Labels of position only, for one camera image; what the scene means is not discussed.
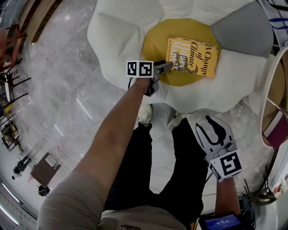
yellow book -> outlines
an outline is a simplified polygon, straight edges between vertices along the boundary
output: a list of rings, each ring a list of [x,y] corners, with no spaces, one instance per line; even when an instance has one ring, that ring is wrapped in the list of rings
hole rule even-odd
[[[166,62],[172,70],[215,77],[219,47],[193,39],[169,36]]]

table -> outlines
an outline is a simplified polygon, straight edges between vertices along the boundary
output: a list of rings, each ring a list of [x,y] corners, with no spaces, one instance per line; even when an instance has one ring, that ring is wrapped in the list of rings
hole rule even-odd
[[[51,167],[46,161],[48,156],[49,153],[46,153],[31,172],[31,175],[44,187],[49,185],[50,181],[61,167],[60,164],[56,168]]]

hand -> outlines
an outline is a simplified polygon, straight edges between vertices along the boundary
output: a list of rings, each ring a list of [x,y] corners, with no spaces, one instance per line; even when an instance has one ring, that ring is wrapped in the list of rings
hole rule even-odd
[[[151,78],[137,78],[133,85],[143,90],[143,94],[147,92],[147,88],[150,85]]]

beige shirt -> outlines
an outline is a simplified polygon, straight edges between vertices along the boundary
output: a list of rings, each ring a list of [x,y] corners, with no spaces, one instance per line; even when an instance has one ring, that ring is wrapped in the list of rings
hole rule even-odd
[[[151,206],[103,212],[105,200],[103,187],[93,177],[71,173],[44,201],[38,229],[186,230],[167,211]]]

wooden chair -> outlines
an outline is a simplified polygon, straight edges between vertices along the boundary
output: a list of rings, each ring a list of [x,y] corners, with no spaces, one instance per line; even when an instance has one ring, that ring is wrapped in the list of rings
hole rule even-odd
[[[16,31],[16,36],[8,38],[9,34],[13,34]],[[19,25],[13,25],[8,28],[0,29],[0,72],[10,69],[17,62],[17,56],[21,48],[22,39],[27,37],[24,35],[19,28]]]

